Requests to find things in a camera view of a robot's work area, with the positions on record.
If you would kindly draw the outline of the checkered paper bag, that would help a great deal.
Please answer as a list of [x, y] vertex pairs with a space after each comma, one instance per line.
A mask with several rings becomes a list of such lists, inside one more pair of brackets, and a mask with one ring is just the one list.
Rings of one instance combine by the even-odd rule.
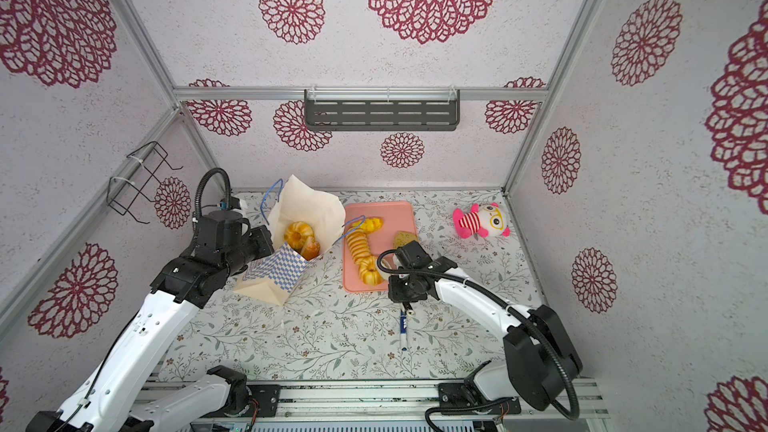
[[318, 257], [365, 221], [346, 218], [340, 199], [315, 190], [296, 176], [275, 183], [277, 202], [261, 209], [274, 253], [257, 260], [237, 280], [233, 291], [273, 305], [284, 305], [302, 275]]

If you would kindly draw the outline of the bundt bread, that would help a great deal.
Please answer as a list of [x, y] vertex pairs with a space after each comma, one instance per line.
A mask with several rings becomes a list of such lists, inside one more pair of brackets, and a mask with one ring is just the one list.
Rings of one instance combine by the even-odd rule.
[[383, 281], [383, 277], [377, 267], [376, 258], [369, 256], [359, 264], [359, 278], [367, 286], [377, 286]]
[[284, 232], [284, 242], [294, 251], [300, 252], [308, 237], [315, 237], [313, 228], [306, 222], [296, 221], [290, 224]]

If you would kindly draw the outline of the toast slice bread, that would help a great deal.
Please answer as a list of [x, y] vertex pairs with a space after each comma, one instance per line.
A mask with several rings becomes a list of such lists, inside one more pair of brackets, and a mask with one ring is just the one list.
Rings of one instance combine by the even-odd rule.
[[403, 247], [412, 241], [417, 241], [418, 236], [412, 232], [399, 231], [395, 234], [393, 240], [393, 247], [395, 249]]

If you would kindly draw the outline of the ridged spiral bread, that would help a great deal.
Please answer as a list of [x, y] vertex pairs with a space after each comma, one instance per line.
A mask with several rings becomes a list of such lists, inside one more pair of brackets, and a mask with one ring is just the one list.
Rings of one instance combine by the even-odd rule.
[[364, 232], [350, 231], [346, 236], [346, 243], [352, 260], [361, 273], [376, 270], [376, 258], [371, 253], [369, 241]]

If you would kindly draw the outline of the yellow twisted bread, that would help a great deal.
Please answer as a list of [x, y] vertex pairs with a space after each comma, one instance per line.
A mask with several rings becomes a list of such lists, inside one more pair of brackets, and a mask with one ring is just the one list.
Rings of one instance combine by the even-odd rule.
[[365, 234], [372, 234], [383, 227], [384, 221], [380, 217], [366, 218], [359, 226], [359, 230]]

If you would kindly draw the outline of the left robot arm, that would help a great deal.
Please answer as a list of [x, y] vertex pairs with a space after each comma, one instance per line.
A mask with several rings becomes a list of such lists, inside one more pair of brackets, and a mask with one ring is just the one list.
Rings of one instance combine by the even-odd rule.
[[55, 411], [39, 411], [29, 431], [179, 431], [210, 413], [240, 416], [252, 395], [245, 374], [226, 366], [144, 406], [135, 404], [172, 342], [228, 279], [274, 252], [266, 226], [251, 226], [222, 168], [201, 178], [193, 236], [150, 285], [90, 377]]

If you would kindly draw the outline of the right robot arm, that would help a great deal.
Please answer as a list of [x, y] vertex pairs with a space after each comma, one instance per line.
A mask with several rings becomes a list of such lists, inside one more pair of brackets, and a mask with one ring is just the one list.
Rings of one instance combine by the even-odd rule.
[[464, 380], [467, 400], [424, 412], [427, 426], [438, 431], [437, 413], [469, 415], [496, 412], [503, 416], [524, 401], [537, 411], [554, 408], [570, 421], [581, 418], [574, 380], [582, 361], [557, 313], [547, 305], [530, 308], [512, 303], [475, 281], [447, 257], [431, 258], [417, 241], [389, 249], [376, 258], [389, 275], [388, 297], [410, 310], [433, 297], [453, 306], [499, 339], [504, 357], [487, 361]]

